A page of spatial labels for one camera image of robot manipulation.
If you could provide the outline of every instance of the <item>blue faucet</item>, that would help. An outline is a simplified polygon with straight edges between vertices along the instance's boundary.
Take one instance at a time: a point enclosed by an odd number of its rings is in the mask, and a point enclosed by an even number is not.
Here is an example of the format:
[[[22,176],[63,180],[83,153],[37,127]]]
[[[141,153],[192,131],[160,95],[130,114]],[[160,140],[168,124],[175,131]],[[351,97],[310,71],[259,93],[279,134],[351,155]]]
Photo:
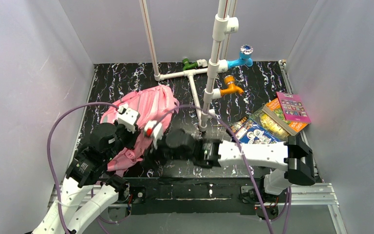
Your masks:
[[[243,65],[251,67],[253,65],[253,60],[251,59],[252,52],[253,47],[251,47],[250,45],[243,45],[240,48],[240,58],[233,61],[227,61],[227,68],[230,69],[232,67]]]

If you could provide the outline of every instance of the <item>gray floor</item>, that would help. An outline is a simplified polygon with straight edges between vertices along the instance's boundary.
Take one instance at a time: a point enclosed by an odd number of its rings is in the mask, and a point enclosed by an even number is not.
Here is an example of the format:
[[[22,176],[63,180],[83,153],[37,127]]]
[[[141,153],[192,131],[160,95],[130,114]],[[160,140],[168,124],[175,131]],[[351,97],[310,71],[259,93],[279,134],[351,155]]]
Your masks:
[[[120,220],[124,209],[111,210],[112,220]],[[109,233],[120,234],[268,234],[264,221],[239,214],[151,214],[129,216],[119,225],[105,224]],[[285,216],[272,224],[281,234]],[[85,234],[104,233],[93,222]],[[324,206],[292,206],[287,234],[336,234],[329,209]]]

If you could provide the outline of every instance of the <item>pink fabric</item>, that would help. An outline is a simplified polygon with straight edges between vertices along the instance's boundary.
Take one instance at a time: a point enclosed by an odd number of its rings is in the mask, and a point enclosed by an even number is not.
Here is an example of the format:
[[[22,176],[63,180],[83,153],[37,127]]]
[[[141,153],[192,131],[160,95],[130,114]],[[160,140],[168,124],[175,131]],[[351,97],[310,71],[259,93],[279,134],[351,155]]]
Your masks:
[[[133,91],[122,97],[122,99],[114,102],[114,105],[120,106],[124,103],[128,103],[130,108],[138,110],[140,113],[140,118],[137,121],[138,129],[143,129],[149,120],[158,119],[161,114],[179,105],[171,89],[164,85],[158,85],[140,92]],[[106,113],[102,115],[101,123],[114,123],[116,115],[117,110],[110,107]],[[171,116],[172,114],[167,115],[162,121],[164,131],[170,124]],[[140,157],[151,143],[152,139],[144,137],[144,134],[140,134],[135,143],[134,150],[125,148],[121,151],[108,163],[108,171],[117,171],[116,174],[122,176],[129,167],[142,161]]]

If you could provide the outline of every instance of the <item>blue faucet handle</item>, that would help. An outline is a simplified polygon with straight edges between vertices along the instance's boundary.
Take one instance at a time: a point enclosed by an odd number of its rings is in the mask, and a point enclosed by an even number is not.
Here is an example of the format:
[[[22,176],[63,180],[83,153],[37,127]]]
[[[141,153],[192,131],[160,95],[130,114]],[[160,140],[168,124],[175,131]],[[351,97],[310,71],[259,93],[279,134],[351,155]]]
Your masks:
[[[253,53],[253,47],[251,47],[250,45],[242,45],[240,47],[240,58],[241,59],[249,59],[252,53]]]

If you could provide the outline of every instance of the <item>robotic arm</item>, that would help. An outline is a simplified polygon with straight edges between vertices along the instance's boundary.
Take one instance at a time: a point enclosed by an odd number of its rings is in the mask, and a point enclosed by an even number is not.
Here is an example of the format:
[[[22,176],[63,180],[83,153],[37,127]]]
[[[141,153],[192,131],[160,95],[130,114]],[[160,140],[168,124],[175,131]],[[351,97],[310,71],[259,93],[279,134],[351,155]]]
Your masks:
[[[203,168],[244,165],[242,153],[234,142],[194,139],[182,129],[163,136],[161,124],[153,128],[154,125],[152,121],[144,128],[145,134],[153,138],[153,146],[144,153],[145,163],[152,167],[169,159],[190,159]],[[262,177],[259,189],[263,193],[280,195],[292,184],[315,183],[312,150],[295,136],[274,144],[242,144],[242,150],[250,165],[275,168]]]
[[[121,105],[114,124],[97,125],[89,142],[78,149],[66,171],[61,190],[62,214],[71,233],[82,233],[105,208],[116,202],[119,193],[128,187],[126,180],[114,175],[97,195],[76,212],[85,195],[107,171],[108,162],[124,148],[133,149],[139,135],[136,125],[138,118],[138,112],[127,104]],[[64,233],[57,203],[52,204],[33,234]]]

